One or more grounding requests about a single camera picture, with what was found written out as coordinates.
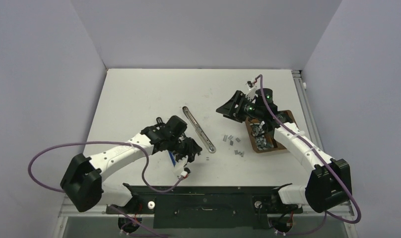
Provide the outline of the blue stapler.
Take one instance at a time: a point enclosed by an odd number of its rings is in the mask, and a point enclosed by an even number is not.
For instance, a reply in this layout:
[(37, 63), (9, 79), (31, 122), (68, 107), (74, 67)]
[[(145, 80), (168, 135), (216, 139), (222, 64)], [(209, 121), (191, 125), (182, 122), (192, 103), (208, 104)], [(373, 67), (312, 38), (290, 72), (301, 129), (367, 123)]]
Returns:
[(168, 154), (170, 156), (170, 159), (171, 159), (171, 162), (172, 162), (173, 166), (175, 166), (176, 165), (176, 160), (175, 160), (175, 157), (174, 157), (173, 153), (171, 151), (169, 151)]

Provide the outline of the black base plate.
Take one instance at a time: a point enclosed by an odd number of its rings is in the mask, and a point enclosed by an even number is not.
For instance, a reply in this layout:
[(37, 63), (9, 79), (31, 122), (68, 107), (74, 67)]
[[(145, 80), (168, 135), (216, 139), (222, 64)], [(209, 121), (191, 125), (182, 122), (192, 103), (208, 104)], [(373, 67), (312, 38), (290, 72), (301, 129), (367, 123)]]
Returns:
[(128, 187), (132, 199), (119, 209), (137, 218), (152, 218), (155, 229), (266, 229), (268, 218), (278, 225), (306, 205), (286, 205), (277, 186), (178, 186), (155, 193), (144, 186)]

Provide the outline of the pile of grey staples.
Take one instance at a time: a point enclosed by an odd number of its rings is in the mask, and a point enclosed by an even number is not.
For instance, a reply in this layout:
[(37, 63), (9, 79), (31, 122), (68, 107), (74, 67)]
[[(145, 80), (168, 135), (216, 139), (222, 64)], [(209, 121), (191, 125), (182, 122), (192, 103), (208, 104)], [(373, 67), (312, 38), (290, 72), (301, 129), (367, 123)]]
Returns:
[(270, 151), (275, 148), (272, 139), (267, 136), (262, 122), (250, 122), (249, 126), (251, 127), (250, 136), (254, 140), (254, 148), (258, 152)]

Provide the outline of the silver black stapler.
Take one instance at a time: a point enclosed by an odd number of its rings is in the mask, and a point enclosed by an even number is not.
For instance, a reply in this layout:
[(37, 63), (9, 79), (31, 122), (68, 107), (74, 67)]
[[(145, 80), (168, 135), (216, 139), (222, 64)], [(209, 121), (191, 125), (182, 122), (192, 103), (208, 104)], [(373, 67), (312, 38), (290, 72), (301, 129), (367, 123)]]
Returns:
[(198, 123), (198, 121), (195, 119), (195, 117), (192, 115), (190, 112), (189, 108), (187, 106), (182, 107), (183, 114), (186, 116), (186, 118), (190, 121), (192, 126), (195, 129), (195, 132), (197, 133), (198, 137), (200, 138), (201, 142), (204, 144), (206, 147), (207, 151), (211, 154), (216, 152), (216, 147), (214, 144), (211, 142), (211, 140), (208, 138), (208, 136), (205, 134), (204, 130)]

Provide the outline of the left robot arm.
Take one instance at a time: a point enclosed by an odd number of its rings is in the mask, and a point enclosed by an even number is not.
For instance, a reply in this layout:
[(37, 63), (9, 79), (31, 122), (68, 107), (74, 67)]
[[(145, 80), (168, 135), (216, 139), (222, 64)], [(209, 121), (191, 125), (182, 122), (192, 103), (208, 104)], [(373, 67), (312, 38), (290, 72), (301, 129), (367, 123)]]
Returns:
[(128, 141), (99, 154), (74, 156), (60, 182), (60, 186), (78, 212), (86, 212), (96, 205), (118, 205), (125, 213), (137, 209), (138, 199), (124, 185), (105, 185), (105, 180), (123, 167), (141, 158), (162, 151), (171, 152), (177, 159), (174, 174), (179, 180), (189, 174), (187, 163), (200, 155), (202, 148), (185, 136), (188, 125), (178, 116), (167, 122), (147, 126)]

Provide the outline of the brown plastic divided tray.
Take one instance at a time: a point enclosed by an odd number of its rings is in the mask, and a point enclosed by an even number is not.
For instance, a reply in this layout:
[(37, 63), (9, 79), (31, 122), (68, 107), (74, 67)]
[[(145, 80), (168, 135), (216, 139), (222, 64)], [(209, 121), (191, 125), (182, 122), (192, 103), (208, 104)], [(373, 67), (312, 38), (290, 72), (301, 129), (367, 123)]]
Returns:
[(277, 142), (269, 133), (260, 128), (260, 121), (257, 119), (246, 119), (245, 125), (252, 145), (256, 153), (266, 153), (273, 151), (286, 150), (286, 148)]

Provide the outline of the aluminium frame rail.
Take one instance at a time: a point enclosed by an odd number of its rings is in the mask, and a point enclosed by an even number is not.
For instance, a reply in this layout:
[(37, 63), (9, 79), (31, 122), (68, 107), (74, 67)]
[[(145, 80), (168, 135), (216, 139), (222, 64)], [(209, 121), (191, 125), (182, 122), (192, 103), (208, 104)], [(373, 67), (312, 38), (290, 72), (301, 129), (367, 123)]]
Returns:
[[(193, 138), (202, 152), (192, 163), (187, 163), (191, 173), (182, 180), (173, 174), (174, 167), (158, 167), (153, 176), (156, 184), (165, 186), (161, 193), (171, 192), (178, 186), (239, 187), (270, 183), (280, 189), (287, 185), (306, 185), (309, 172), (287, 149), (256, 153), (245, 122), (233, 121), (216, 112), (237, 90), (245, 94), (247, 81), (256, 81), (259, 90), (271, 89), (278, 110), (287, 112), (305, 137), (322, 149), (316, 130), (306, 121), (304, 84), (294, 79), (289, 70), (113, 69), (107, 74), (90, 135), (100, 135), (111, 127), (112, 135), (118, 137), (118, 141), (102, 141), (99, 152), (84, 156), (109, 150), (133, 138), (147, 126), (178, 116), (188, 125), (185, 136)], [(183, 106), (189, 108), (214, 144), (215, 153), (207, 151), (183, 114)], [(230, 135), (233, 135), (232, 140), (228, 139)], [(236, 155), (235, 150), (244, 151), (244, 157)], [(138, 180), (130, 165), (108, 177), (104, 184), (126, 188), (135, 185)]]

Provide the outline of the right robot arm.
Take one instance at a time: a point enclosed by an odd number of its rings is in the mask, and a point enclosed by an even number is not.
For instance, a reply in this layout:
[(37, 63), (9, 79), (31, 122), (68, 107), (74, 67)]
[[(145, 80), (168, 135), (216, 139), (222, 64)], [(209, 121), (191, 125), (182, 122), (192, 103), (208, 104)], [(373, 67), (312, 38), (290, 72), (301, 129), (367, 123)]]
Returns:
[(216, 112), (237, 122), (258, 120), (264, 131), (309, 172), (306, 185), (287, 185), (271, 197), (270, 205), (274, 211), (283, 212), (290, 204), (296, 204), (308, 205), (321, 213), (350, 200), (352, 187), (348, 162), (334, 159), (305, 137), (288, 113), (278, 110), (273, 103), (271, 89), (258, 89), (252, 98), (237, 90)]

